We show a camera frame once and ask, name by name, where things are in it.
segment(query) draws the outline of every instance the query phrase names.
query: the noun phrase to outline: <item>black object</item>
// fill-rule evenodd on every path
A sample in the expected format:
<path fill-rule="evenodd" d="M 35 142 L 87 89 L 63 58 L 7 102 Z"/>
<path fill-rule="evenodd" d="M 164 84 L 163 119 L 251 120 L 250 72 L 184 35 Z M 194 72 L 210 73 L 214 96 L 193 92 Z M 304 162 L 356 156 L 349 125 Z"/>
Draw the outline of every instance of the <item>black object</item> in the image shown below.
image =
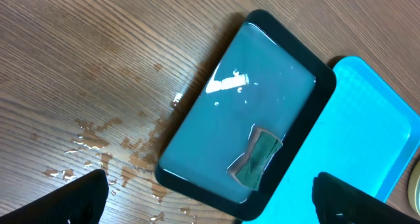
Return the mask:
<path fill-rule="evenodd" d="M 105 172 L 96 169 L 79 179 L 0 217 L 2 224 L 97 224 L 108 197 Z"/>
<path fill-rule="evenodd" d="M 258 26 L 272 41 L 300 62 L 316 80 L 314 89 L 300 111 L 297 119 L 282 139 L 283 147 L 277 152 L 262 175 L 259 190 L 249 198 L 235 203 L 196 186 L 172 173 L 156 167 L 156 179 L 163 186 L 192 197 L 244 221 L 251 221 L 263 212 L 276 187 L 282 180 L 296 153 L 302 146 L 321 111 L 332 96 L 336 79 L 333 71 L 307 49 L 292 33 L 282 26 L 270 13 L 255 10 L 245 22 Z"/>
<path fill-rule="evenodd" d="M 312 201 L 320 224 L 420 224 L 420 221 L 325 172 L 314 179 Z"/>

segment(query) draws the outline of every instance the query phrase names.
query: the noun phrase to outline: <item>blue tray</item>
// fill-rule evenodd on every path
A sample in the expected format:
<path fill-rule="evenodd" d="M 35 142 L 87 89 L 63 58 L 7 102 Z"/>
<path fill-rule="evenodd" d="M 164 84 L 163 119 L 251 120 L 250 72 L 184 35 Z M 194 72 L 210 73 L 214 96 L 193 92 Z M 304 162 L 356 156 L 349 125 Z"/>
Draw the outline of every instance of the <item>blue tray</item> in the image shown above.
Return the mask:
<path fill-rule="evenodd" d="M 337 87 L 267 207 L 249 223 L 319 223 L 312 182 L 326 171 L 385 202 L 420 141 L 419 116 L 359 57 Z"/>

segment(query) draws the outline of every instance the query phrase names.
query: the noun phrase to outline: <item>wood grain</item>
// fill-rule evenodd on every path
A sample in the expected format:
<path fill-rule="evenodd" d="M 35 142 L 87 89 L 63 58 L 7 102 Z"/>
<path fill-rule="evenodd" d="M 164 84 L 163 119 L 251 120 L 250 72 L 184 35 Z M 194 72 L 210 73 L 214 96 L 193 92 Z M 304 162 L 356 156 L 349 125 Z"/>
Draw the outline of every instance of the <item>wood grain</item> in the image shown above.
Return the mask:
<path fill-rule="evenodd" d="M 0 215 L 66 183 L 48 169 L 103 168 L 117 181 L 101 223 L 231 223 L 152 171 L 253 9 L 325 62 L 361 56 L 420 112 L 418 0 L 0 0 Z M 83 146 L 95 136 L 107 145 Z M 418 218 L 406 198 L 413 165 L 388 203 Z"/>

